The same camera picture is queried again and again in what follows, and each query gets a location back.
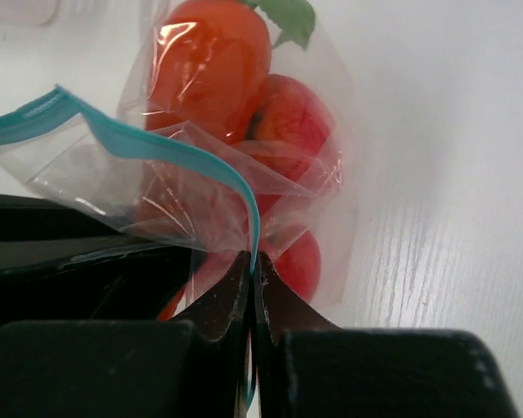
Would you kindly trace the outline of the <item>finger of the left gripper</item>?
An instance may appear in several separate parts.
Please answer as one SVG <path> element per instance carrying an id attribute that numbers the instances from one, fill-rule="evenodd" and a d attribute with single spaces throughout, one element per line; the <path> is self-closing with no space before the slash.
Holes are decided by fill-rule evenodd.
<path id="1" fill-rule="evenodd" d="M 44 199 L 0 194 L 0 326 L 154 320 L 206 257 L 118 233 Z"/>

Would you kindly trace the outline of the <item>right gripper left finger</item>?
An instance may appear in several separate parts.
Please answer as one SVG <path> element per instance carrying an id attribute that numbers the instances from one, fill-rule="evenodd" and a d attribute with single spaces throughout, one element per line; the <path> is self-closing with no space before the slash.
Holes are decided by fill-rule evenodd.
<path id="1" fill-rule="evenodd" d="M 179 315 L 0 327 L 0 417 L 243 417 L 250 257 Z"/>

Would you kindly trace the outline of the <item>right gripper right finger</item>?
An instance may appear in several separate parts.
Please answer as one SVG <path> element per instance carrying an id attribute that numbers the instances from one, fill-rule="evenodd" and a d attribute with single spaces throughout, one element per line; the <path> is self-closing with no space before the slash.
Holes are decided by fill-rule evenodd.
<path id="1" fill-rule="evenodd" d="M 268 255 L 253 278 L 263 417 L 514 417 L 487 345 L 462 330 L 342 329 Z"/>

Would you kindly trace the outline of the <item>clear zip top bag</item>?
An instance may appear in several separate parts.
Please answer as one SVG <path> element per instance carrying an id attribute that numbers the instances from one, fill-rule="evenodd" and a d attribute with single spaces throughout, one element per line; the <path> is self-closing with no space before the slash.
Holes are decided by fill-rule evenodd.
<path id="1" fill-rule="evenodd" d="M 115 118 L 64 87 L 44 91 L 60 68 L 93 78 L 97 93 L 121 72 L 132 30 L 112 13 L 52 24 L 0 24 L 0 110 L 14 90 L 25 104 L 0 116 L 0 178 L 10 175 L 29 192 L 76 210 L 118 233 L 206 254 L 176 300 L 154 320 L 168 321 L 226 274 L 241 253 L 250 257 L 248 388 L 259 386 L 255 358 L 253 278 L 258 257 L 289 250 L 325 218 L 341 189 L 342 76 L 315 29 L 307 50 L 292 42 L 274 49 L 280 29 L 261 9 L 271 46 L 270 74 L 306 84 L 336 122 L 328 144 L 298 181 L 277 172 L 186 121 L 146 129 L 156 37 L 178 7 L 167 6 L 139 52 Z"/>

